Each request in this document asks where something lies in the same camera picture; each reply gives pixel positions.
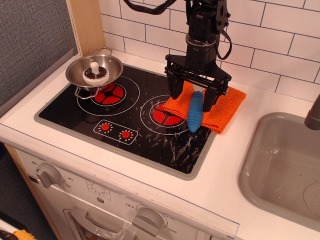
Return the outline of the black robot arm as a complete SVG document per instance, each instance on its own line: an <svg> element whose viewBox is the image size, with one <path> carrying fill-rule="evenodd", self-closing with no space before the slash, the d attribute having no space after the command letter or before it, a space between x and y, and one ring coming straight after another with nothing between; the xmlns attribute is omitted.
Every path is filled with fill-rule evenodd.
<svg viewBox="0 0 320 240"><path fill-rule="evenodd" d="M216 60L225 60L219 53L220 37L230 40L225 31L230 13L225 0L186 1L188 33L186 55L166 55L165 73L170 97L176 100L183 92L184 82L205 89L203 111L209 112L220 96L228 92L232 77L218 67Z"/></svg>

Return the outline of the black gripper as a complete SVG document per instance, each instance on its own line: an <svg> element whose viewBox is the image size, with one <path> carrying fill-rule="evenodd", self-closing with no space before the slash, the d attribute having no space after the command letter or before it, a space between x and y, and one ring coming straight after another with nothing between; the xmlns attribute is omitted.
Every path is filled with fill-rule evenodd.
<svg viewBox="0 0 320 240"><path fill-rule="evenodd" d="M193 83L206 88L203 112L209 112L219 97L228 92L231 76L218 67L216 60L226 59L231 50L230 48L222 57L219 53L219 43L214 42L208 45L188 44L186 55L166 55L165 73L170 97L177 99L181 95L185 81Z"/></svg>

